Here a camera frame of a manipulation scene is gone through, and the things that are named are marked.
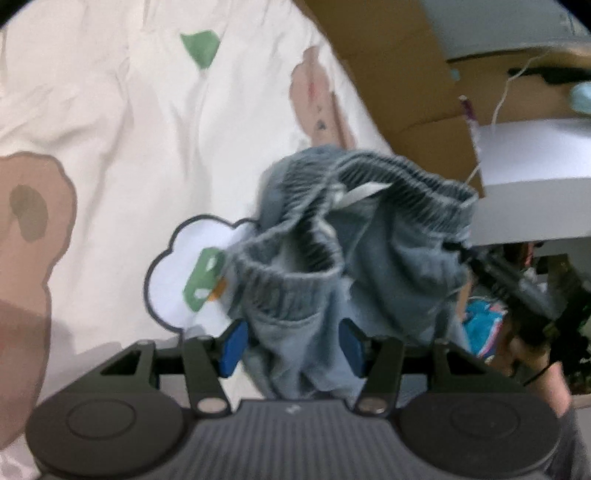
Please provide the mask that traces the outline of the person right hand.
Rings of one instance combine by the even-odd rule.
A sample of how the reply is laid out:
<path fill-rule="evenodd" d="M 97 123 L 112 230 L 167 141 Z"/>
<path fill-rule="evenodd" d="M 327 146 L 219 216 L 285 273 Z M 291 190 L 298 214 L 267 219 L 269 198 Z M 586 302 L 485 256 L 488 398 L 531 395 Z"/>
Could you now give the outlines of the person right hand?
<path fill-rule="evenodd" d="M 505 318 L 496 340 L 496 353 L 490 365 L 511 376 L 514 365 L 526 369 L 523 385 L 544 400 L 558 417 L 564 416 L 572 405 L 572 396 L 560 362 L 550 361 L 548 347 L 531 349 L 513 332 L 509 317 Z"/>

